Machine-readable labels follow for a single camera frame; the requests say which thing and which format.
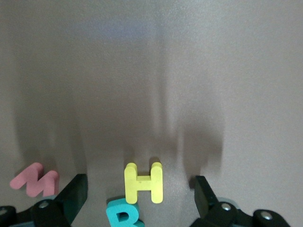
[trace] letter m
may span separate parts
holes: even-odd
[[[13,189],[20,189],[26,184],[27,195],[30,197],[36,197],[41,192],[44,197],[58,194],[59,174],[52,170],[43,175],[43,171],[42,164],[33,163],[12,179],[9,185]]]

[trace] white surface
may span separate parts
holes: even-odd
[[[0,204],[34,161],[63,188],[89,177],[73,223],[109,226],[123,169],[164,167],[146,226],[189,226],[192,175],[244,212],[303,218],[303,4],[294,1],[0,1]]]

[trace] teal foam piece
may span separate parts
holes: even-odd
[[[128,204],[125,198],[113,200],[106,209],[107,218],[111,227],[144,227],[139,221],[138,204]]]
[[[35,227],[35,224],[33,221],[29,221],[29,222],[24,222],[24,223],[21,223],[21,224],[15,224],[15,225],[12,225],[12,226],[9,226],[9,227]]]

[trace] metal screw head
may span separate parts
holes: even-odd
[[[226,211],[229,211],[229,210],[232,209],[232,207],[231,207],[229,204],[227,204],[227,203],[223,203],[223,204],[221,205],[221,207],[222,207],[224,210],[226,210]]]
[[[261,212],[261,216],[262,216],[263,218],[265,218],[266,220],[271,220],[271,219],[273,219],[273,216],[271,216],[271,214],[268,213],[267,211],[262,211],[262,212]]]
[[[6,214],[6,212],[7,212],[7,209],[5,209],[5,208],[0,209],[0,215]]]
[[[49,204],[48,204],[48,202],[47,201],[43,201],[43,202],[41,202],[40,204],[39,204],[39,208],[45,208],[45,207],[47,207]]]

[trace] yellow foam letter h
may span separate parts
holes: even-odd
[[[152,164],[151,175],[138,176],[137,165],[128,163],[124,170],[125,199],[129,204],[138,200],[138,191],[151,191],[153,203],[163,201],[163,170],[160,162]]]

